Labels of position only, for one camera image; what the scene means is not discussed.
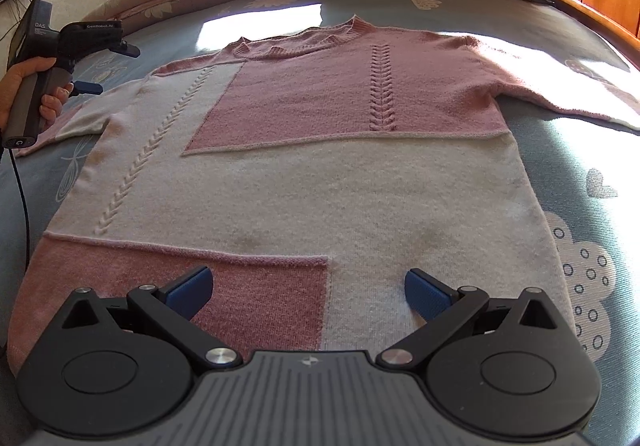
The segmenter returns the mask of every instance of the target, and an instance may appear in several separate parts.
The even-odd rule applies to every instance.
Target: pink and white sweater
[[[640,128],[632,94],[542,53],[358,18],[87,103],[38,144],[104,132],[20,289],[14,372],[73,288],[122,296],[194,264],[214,271],[196,323],[243,354],[379,352],[420,325],[411,267],[492,296],[539,286],[571,321],[499,94]]]

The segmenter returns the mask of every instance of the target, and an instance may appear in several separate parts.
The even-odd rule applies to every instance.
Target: person's hand
[[[17,63],[6,72],[0,80],[0,131],[6,128],[11,106],[20,88],[22,80],[36,72],[42,72],[53,67],[55,58],[41,58],[39,56]],[[49,128],[57,116],[62,112],[62,105],[69,99],[69,94],[74,89],[72,83],[63,88],[58,87],[54,95],[45,94],[40,105],[40,115],[45,119],[45,129]]]

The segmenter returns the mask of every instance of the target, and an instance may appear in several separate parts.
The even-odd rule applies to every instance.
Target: cable knit pattern
[[[148,140],[145,146],[142,147],[142,150],[136,156],[136,159],[133,161],[129,171],[125,175],[122,183],[118,186],[118,189],[113,194],[113,199],[109,202],[109,205],[105,209],[105,211],[100,216],[98,220],[98,224],[94,229],[95,235],[104,235],[107,232],[109,225],[113,222],[113,219],[118,214],[118,210],[122,203],[124,202],[124,198],[127,196],[133,183],[136,180],[136,177],[140,174],[142,169],[144,168],[146,162],[151,158],[156,148],[160,145],[162,138],[166,135],[171,128],[171,125],[174,124],[175,120],[178,118],[180,113],[187,106],[191,98],[195,95],[200,87],[207,79],[207,76],[211,74],[213,67],[205,68],[193,82],[191,87],[187,89],[184,93],[184,96],[181,97],[180,101],[178,101],[174,108],[172,108],[171,112],[164,118],[164,121],[156,128],[151,138]]]
[[[388,44],[371,47],[370,95],[369,129],[385,132],[395,130],[396,114],[391,77],[391,47]]]

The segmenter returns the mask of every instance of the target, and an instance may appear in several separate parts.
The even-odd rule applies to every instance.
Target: metal pivot screw
[[[382,360],[387,365],[408,365],[414,360],[414,356],[408,350],[389,349],[382,352]]]
[[[209,363],[213,363],[214,365],[228,365],[229,363],[233,363],[238,355],[234,350],[227,349],[226,347],[217,347],[209,350],[204,357]]]

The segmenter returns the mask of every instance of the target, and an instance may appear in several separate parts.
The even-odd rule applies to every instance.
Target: bed sheet
[[[346,22],[354,14],[377,26],[499,38],[618,86],[640,80],[595,33],[550,6],[523,0],[237,0],[135,32],[127,40],[140,47],[140,58],[95,54],[78,64],[74,77],[110,89],[240,36],[290,34]],[[67,108],[87,100],[100,97],[79,96]],[[556,116],[511,98],[498,103],[557,239],[578,338],[602,376],[602,398],[588,435],[598,445],[629,444],[640,434],[640,254],[634,242],[640,172],[633,159],[640,139],[605,122]],[[96,140],[64,141],[19,160],[32,248]],[[0,230],[11,235],[0,243],[1,343],[24,267],[24,219],[8,159],[0,165],[0,195],[6,199]]]

